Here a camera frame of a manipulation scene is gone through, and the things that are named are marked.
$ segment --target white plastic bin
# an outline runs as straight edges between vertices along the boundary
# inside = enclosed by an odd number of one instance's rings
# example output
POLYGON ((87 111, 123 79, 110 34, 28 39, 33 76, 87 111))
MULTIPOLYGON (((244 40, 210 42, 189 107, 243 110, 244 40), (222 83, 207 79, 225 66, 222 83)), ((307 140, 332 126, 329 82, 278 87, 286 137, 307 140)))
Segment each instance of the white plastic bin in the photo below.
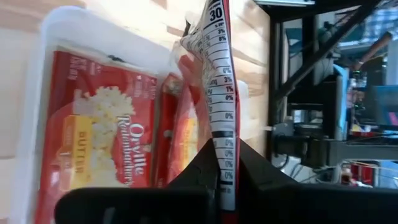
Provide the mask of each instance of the white plastic bin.
POLYGON ((27 71, 23 120, 17 149, 19 167, 10 224, 30 224, 34 221, 53 51, 60 42, 65 41, 116 55, 138 67, 151 68, 159 73, 170 71, 168 49, 85 9, 66 6, 53 10, 43 21, 40 42, 27 71))

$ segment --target nutrition facts label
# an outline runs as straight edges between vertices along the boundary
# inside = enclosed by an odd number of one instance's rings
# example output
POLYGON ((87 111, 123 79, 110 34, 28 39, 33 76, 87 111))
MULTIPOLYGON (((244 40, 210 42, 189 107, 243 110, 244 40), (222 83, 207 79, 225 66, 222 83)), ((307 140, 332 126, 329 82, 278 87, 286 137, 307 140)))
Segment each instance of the nutrition facts label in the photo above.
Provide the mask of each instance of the nutrition facts label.
POLYGON ((182 45, 203 59, 203 84, 221 169, 221 209, 235 210, 236 90, 223 2, 208 1, 201 26, 182 45))

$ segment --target wooden surface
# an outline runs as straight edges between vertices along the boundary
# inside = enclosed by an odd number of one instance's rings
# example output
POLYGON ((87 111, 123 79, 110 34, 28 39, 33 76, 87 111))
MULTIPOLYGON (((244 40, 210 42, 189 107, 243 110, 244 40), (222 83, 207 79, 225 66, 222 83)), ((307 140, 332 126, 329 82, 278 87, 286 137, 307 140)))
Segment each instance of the wooden surface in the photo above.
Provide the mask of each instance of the wooden surface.
MULTIPOLYGON (((19 120, 26 65, 38 41, 39 24, 55 7, 85 7, 139 35, 172 48, 185 28, 196 23, 203 0, 0 0, 0 220, 9 214, 12 170, 16 165, 19 120)), ((235 71, 249 87, 250 122, 245 139, 263 153, 260 131, 267 117, 269 17, 249 0, 231 1, 231 29, 235 71)))

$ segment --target orville redenbacher logo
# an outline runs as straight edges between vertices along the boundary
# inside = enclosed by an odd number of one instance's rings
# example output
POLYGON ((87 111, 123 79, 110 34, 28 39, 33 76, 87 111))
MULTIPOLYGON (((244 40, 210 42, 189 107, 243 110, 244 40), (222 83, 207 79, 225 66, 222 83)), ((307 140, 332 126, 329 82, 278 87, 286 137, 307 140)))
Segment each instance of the orville redenbacher logo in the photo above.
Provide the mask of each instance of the orville redenbacher logo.
POLYGON ((144 146, 140 138, 144 135, 144 127, 138 123, 131 123, 130 116, 118 117, 118 126, 122 138, 124 184, 134 183, 134 177, 144 175, 146 159, 144 146))

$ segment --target person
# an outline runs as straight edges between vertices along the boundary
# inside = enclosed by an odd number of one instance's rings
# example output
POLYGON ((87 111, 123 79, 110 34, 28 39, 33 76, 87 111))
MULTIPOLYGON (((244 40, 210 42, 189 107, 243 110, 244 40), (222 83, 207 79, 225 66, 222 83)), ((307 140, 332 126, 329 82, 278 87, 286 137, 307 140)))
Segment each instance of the person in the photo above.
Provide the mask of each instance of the person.
POLYGON ((359 70, 361 66, 371 59, 379 50, 387 45, 394 44, 397 47, 389 47, 389 57, 393 52, 398 51, 398 7, 389 9, 378 9, 364 22, 364 34, 361 42, 373 42, 369 50, 352 67, 352 70, 359 70))

